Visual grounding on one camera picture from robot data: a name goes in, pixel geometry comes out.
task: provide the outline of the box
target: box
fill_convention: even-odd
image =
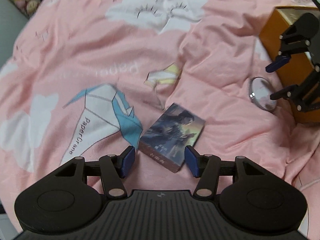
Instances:
[[[193,146],[204,120],[172,104],[140,138],[139,150],[176,173],[184,162],[184,149]]]
[[[274,60],[278,55],[280,48],[279,36],[302,14],[307,12],[314,14],[317,18],[320,17],[320,12],[316,7],[278,6],[274,8],[274,11],[259,35],[271,60]],[[316,37],[311,40],[310,53],[292,55],[290,62],[276,71],[283,87],[293,84],[300,85],[313,71],[311,59],[320,58],[319,42],[320,37],[316,35]],[[289,102],[291,104],[293,117],[297,123],[320,122],[320,110],[306,113],[299,112],[294,103],[290,100]]]

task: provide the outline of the eyelash print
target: eyelash print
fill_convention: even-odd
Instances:
[[[147,4],[145,7],[141,6],[140,8],[137,8],[136,9],[136,11],[138,11],[137,19],[138,19],[139,14],[141,12],[152,12],[153,15],[155,15],[155,13],[157,12],[158,9],[153,9],[153,7],[154,7],[154,5],[150,8],[150,7],[148,7],[148,4]]]
[[[171,7],[171,9],[169,9],[170,10],[170,15],[173,17],[173,15],[172,15],[172,11],[173,10],[175,10],[175,9],[181,9],[181,10],[184,10],[184,11],[186,11],[186,12],[188,12],[189,11],[189,9],[187,8],[187,5],[184,5],[183,3],[181,3],[181,4],[176,4],[176,6],[172,6]]]

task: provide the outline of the small illustrated box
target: small illustrated box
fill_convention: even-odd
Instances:
[[[139,150],[176,173],[184,162],[184,149],[193,146],[204,120],[172,104],[140,138]]]

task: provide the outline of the yellow and white paper crane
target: yellow and white paper crane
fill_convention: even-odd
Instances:
[[[174,85],[180,75],[180,69],[172,64],[164,70],[152,71],[148,74],[146,85],[153,89],[159,85]]]

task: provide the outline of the pink fabric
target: pink fabric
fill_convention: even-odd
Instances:
[[[16,228],[20,230],[14,214],[16,197],[64,158],[76,156],[85,143],[87,161],[120,154],[130,145],[115,119],[114,133],[103,135],[107,124],[97,116],[111,111],[111,118],[110,103],[104,103],[100,115],[101,107],[93,111],[89,106],[95,104],[90,100],[98,102],[108,90],[129,117],[140,121],[143,131],[163,113],[163,106],[173,102],[205,119],[196,150],[229,161],[245,155],[300,188],[309,214],[307,233],[302,233],[318,240],[319,129],[296,126],[287,102],[279,101],[271,114],[248,97],[252,77],[265,77],[281,88],[276,74],[264,70],[269,59],[256,37],[274,6],[291,4],[312,3],[44,0],[0,72],[0,198]],[[169,66],[174,66],[174,73],[167,71]],[[145,83],[150,73],[156,74],[151,87]],[[163,84],[159,76],[170,81]],[[119,99],[120,92],[126,102]],[[78,93],[79,98],[71,102]],[[94,122],[103,129],[94,130]],[[174,174],[138,151],[124,184],[129,192],[193,191],[197,181],[186,166]],[[100,182],[91,178],[88,183],[102,192]],[[230,178],[221,178],[218,191],[230,183]]]

